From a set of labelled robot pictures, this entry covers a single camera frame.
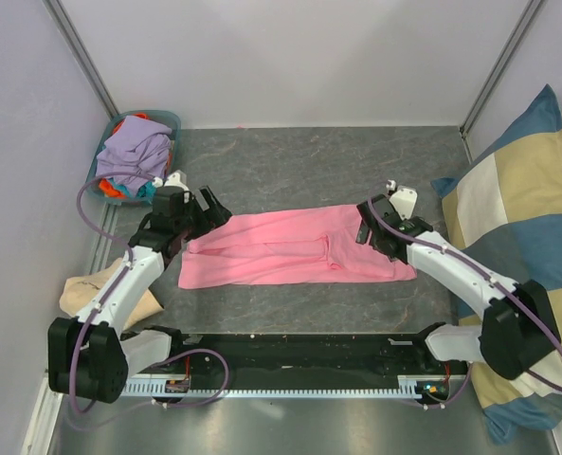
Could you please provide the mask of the pink t shirt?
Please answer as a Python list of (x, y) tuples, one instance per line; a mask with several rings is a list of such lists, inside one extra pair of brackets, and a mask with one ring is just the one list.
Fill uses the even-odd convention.
[(360, 223), (355, 205), (234, 215), (188, 242), (178, 287), (415, 279), (413, 267), (356, 241)]

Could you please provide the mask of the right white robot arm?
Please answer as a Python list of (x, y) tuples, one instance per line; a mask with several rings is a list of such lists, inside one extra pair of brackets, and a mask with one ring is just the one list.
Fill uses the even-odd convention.
[(357, 210), (359, 244), (426, 273), (480, 319), (473, 326), (435, 323), (423, 330), (423, 342), (410, 356), (418, 371), (433, 373), (452, 360), (480, 362), (515, 380), (555, 352), (560, 335), (541, 284), (518, 282), (483, 266), (424, 219), (402, 218), (384, 194), (359, 204)]

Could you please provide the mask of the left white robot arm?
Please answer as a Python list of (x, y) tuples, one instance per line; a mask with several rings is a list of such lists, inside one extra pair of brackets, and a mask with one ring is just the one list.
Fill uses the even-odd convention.
[(231, 216), (207, 186), (197, 193), (176, 186), (157, 189), (151, 212), (142, 218), (111, 278), (76, 316), (50, 324), (49, 388), (72, 401), (111, 404), (134, 375), (152, 366), (165, 373), (181, 369), (186, 357), (180, 331), (155, 326), (124, 337), (124, 327), (182, 246)]

